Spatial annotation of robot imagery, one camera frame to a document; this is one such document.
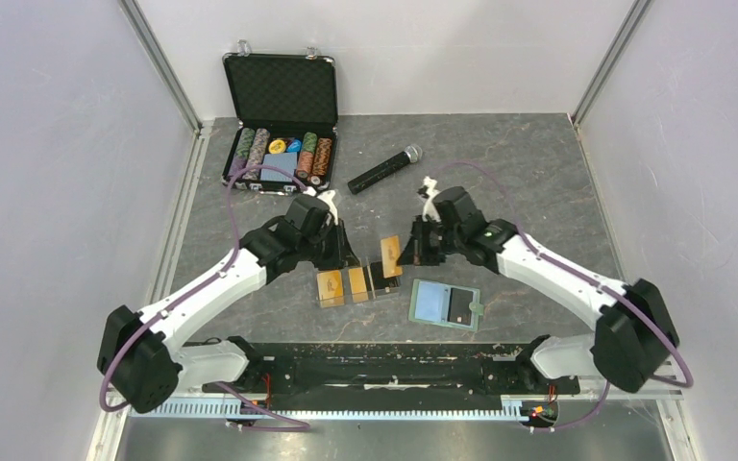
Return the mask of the orange credit card stack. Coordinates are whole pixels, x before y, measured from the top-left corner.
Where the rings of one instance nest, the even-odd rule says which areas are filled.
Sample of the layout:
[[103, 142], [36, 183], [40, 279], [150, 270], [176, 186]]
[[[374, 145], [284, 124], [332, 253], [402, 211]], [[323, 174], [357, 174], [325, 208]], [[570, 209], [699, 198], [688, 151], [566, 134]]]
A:
[[322, 308], [341, 306], [345, 303], [342, 274], [338, 270], [319, 272], [316, 275], [318, 300]]

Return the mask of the green card holder wallet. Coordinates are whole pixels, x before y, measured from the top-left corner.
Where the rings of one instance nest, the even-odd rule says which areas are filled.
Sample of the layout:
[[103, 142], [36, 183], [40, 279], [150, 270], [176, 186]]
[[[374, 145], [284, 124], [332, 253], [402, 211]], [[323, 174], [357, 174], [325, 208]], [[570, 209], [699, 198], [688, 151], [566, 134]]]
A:
[[[471, 290], [475, 293], [475, 301], [471, 304], [471, 309], [474, 313], [472, 325], [463, 326], [448, 322], [448, 308], [452, 288]], [[408, 312], [408, 319], [411, 322], [445, 328], [477, 331], [479, 328], [480, 318], [483, 314], [484, 305], [480, 301], [480, 291], [477, 288], [425, 279], [415, 279], [413, 281]]]

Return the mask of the gold credit card stack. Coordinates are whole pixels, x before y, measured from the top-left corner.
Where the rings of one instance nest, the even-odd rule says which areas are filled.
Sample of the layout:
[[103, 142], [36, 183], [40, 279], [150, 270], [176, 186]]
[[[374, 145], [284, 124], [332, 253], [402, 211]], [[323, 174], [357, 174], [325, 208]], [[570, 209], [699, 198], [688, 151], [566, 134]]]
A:
[[348, 270], [350, 293], [353, 303], [364, 303], [369, 300], [366, 274], [363, 267]]

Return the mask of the blue playing card deck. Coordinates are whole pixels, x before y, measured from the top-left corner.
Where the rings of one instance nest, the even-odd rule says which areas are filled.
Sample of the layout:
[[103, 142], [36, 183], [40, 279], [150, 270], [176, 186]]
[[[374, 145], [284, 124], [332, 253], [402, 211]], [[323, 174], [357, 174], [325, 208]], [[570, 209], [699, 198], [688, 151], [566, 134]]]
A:
[[277, 168], [279, 171], [262, 169], [259, 178], [263, 182], [292, 182], [291, 178], [295, 175], [297, 163], [297, 153], [266, 154], [262, 164]]

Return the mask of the black poker chip case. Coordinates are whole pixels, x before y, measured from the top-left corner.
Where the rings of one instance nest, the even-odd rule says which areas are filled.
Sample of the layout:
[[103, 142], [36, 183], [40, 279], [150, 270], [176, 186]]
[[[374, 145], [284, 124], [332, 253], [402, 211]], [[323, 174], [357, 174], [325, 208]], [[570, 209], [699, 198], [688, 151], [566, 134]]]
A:
[[[223, 59], [238, 120], [221, 181], [240, 190], [288, 195], [298, 184], [318, 191], [332, 182], [338, 97], [334, 58], [314, 47], [304, 54], [253, 52], [241, 39]], [[266, 154], [297, 153], [292, 182], [263, 182]]]

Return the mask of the black handheld microphone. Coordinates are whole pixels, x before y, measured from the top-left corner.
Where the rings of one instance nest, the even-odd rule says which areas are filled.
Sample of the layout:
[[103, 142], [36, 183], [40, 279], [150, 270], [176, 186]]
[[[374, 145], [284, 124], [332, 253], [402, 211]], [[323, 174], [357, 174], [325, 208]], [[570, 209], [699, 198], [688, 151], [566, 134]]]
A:
[[410, 164], [418, 162], [422, 156], [422, 148], [416, 144], [411, 144], [404, 148], [402, 152], [349, 180], [347, 182], [348, 189], [354, 195], [359, 194]]

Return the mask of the orange VIP credit card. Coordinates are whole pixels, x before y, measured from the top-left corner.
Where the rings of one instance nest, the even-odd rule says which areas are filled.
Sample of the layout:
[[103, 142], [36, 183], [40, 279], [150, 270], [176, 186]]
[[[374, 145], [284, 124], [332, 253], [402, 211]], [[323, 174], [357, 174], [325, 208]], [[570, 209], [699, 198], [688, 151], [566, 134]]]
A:
[[385, 279], [396, 278], [403, 273], [398, 263], [401, 252], [398, 235], [388, 236], [381, 240], [381, 267]]

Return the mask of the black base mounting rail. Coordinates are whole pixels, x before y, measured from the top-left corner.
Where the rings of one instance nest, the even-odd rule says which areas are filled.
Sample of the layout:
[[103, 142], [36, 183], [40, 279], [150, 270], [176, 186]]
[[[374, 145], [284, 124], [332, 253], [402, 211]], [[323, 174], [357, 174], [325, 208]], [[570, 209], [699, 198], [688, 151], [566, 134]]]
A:
[[531, 344], [233, 341], [251, 362], [231, 387], [274, 411], [494, 410], [502, 396], [581, 392], [577, 378], [534, 371]]

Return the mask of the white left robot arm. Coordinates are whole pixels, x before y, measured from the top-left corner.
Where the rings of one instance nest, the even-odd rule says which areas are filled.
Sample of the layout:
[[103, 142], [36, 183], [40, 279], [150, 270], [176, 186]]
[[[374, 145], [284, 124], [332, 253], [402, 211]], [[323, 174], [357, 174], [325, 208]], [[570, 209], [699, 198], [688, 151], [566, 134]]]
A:
[[283, 215], [236, 240], [218, 263], [164, 299], [138, 311], [117, 307], [107, 318], [98, 353], [99, 391], [117, 391], [138, 413], [150, 412], [177, 392], [216, 381], [240, 391], [263, 379], [258, 356], [243, 340], [189, 345], [190, 337], [240, 299], [259, 291], [302, 262], [319, 271], [357, 264], [338, 215], [333, 190], [297, 195]]

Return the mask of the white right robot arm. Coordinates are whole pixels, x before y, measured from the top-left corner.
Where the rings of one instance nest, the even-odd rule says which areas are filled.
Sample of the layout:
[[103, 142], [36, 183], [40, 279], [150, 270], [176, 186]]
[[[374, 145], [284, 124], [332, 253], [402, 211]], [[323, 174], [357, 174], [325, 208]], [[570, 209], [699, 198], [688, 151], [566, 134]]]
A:
[[417, 191], [423, 210], [416, 215], [399, 264], [438, 266], [450, 255], [514, 279], [572, 312], [587, 334], [543, 335], [516, 358], [519, 384], [540, 392], [570, 376], [600, 376], [636, 393], [650, 380], [664, 381], [658, 369], [675, 357], [679, 338], [658, 287], [588, 270], [540, 245], [517, 225], [487, 220], [461, 186], [438, 190], [425, 178]]

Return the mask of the clear acrylic card tray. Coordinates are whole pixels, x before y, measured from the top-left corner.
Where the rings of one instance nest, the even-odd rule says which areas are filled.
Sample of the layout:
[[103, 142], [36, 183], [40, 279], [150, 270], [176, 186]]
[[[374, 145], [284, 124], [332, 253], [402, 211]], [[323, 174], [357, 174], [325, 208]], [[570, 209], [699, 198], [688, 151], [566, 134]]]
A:
[[370, 303], [395, 296], [403, 268], [380, 260], [339, 270], [318, 272], [317, 298], [322, 308]]

